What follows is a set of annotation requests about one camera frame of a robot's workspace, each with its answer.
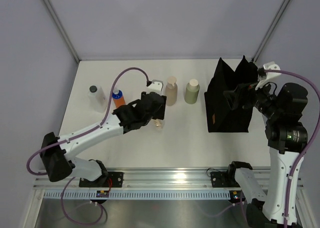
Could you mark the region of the black canvas bag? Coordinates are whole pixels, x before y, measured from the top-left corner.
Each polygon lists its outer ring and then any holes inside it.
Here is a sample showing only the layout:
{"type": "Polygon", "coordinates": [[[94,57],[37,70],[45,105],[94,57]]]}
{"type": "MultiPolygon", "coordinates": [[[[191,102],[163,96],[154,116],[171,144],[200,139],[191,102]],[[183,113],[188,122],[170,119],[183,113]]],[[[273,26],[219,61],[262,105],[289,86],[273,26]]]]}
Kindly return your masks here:
{"type": "Polygon", "coordinates": [[[209,133],[248,133],[253,108],[231,109],[224,91],[233,91],[239,84],[257,81],[257,67],[245,56],[233,70],[222,58],[204,92],[207,130],[209,133]]]}

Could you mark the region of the beige pump bottle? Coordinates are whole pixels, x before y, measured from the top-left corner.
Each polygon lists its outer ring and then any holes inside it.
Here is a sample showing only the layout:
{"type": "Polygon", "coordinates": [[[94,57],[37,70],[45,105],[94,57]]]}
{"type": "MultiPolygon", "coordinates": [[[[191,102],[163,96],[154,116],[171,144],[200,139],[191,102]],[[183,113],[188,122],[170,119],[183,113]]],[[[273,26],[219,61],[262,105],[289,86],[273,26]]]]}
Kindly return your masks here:
{"type": "Polygon", "coordinates": [[[165,95],[166,95],[166,104],[168,106],[172,106],[176,103],[177,95],[178,95],[178,86],[177,86],[176,77],[170,76],[167,78],[165,95]]]}

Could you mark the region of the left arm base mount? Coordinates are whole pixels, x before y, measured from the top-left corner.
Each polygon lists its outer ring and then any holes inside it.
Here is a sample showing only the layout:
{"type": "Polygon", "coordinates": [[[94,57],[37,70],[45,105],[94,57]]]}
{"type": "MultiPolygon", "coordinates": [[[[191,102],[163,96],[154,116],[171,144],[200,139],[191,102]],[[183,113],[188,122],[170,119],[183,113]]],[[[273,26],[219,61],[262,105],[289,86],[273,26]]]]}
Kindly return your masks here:
{"type": "Polygon", "coordinates": [[[121,188],[123,186],[123,172],[109,171],[108,176],[100,177],[95,181],[88,181],[87,179],[81,178],[79,181],[79,187],[81,188],[121,188]]]}

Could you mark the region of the blue orange pump bottle back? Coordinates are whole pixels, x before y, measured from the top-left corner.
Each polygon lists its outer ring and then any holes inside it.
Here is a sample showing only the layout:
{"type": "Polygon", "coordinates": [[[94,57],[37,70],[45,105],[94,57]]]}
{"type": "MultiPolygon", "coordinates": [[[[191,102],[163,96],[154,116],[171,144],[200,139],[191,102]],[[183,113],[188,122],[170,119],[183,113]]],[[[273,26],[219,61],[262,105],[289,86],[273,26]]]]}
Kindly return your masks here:
{"type": "Polygon", "coordinates": [[[114,87],[112,91],[112,99],[116,108],[126,104],[122,91],[117,87],[114,87]]]}

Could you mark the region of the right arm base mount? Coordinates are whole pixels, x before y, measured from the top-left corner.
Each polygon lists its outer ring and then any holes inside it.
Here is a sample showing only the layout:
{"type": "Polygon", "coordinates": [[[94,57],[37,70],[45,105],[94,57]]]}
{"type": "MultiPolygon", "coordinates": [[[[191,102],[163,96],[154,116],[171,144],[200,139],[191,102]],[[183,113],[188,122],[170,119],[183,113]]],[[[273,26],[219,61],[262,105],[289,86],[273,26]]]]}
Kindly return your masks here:
{"type": "Polygon", "coordinates": [[[226,172],[213,171],[210,173],[211,185],[213,188],[234,188],[239,185],[228,178],[226,172]]]}

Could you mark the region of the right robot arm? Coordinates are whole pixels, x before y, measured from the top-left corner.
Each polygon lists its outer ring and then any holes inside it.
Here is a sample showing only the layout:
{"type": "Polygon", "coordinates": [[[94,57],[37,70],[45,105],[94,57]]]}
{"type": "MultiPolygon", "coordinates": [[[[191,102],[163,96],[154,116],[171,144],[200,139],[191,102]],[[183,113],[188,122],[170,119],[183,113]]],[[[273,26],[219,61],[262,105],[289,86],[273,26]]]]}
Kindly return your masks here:
{"type": "Polygon", "coordinates": [[[255,107],[267,118],[268,191],[263,192],[249,163],[233,161],[226,180],[231,186],[239,185],[247,200],[249,227],[298,227],[295,198],[301,161],[297,158],[308,142],[308,133],[300,122],[308,92],[295,83],[286,83],[277,95],[270,94],[270,89],[270,84],[258,89],[242,84],[223,92],[232,110],[255,107]]]}

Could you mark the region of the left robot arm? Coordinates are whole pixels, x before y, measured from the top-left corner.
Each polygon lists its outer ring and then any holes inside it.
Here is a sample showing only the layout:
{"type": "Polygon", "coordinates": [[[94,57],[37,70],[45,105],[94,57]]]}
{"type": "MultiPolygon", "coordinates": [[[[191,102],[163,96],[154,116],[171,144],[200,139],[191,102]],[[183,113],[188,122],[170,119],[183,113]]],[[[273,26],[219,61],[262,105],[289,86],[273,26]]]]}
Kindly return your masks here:
{"type": "Polygon", "coordinates": [[[108,115],[103,124],[95,123],[74,135],[56,137],[48,133],[43,139],[47,150],[40,153],[46,173],[51,182],[61,181],[69,176],[82,178],[102,187],[109,174],[100,160],[84,160],[78,154],[109,138],[126,134],[146,126],[152,119],[163,120],[167,98],[155,92],[142,92],[141,98],[122,105],[108,115]]]}

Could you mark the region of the clear yellow soap bottle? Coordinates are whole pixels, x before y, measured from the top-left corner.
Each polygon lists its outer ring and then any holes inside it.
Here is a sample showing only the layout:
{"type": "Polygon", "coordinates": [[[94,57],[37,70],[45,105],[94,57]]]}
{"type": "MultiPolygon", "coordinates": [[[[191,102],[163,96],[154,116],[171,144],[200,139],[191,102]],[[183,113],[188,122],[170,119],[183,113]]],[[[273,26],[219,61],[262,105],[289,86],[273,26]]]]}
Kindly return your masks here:
{"type": "Polygon", "coordinates": [[[165,125],[165,121],[164,120],[155,119],[153,122],[154,122],[155,128],[157,130],[162,130],[164,125],[165,125]]]}

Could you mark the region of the green bottle white cap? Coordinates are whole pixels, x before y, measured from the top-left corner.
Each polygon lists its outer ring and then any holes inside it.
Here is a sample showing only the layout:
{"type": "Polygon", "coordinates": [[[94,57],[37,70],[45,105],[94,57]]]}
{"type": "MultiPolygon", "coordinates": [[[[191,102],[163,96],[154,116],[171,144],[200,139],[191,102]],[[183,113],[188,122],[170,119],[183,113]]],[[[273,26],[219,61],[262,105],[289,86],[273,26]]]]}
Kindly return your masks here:
{"type": "Polygon", "coordinates": [[[197,79],[191,79],[185,90],[184,100],[188,104],[194,104],[197,101],[200,85],[197,79]]]}

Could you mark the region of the clear bottle black cap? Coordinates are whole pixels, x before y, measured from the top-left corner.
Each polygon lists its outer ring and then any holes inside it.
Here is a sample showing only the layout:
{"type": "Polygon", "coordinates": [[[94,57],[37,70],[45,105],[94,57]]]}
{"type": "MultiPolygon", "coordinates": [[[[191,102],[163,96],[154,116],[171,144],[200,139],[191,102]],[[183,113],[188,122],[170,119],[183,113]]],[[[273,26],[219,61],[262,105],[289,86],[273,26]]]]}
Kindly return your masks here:
{"type": "Polygon", "coordinates": [[[91,85],[89,87],[88,98],[91,107],[100,113],[103,113],[107,108],[107,100],[101,86],[91,85]]]}

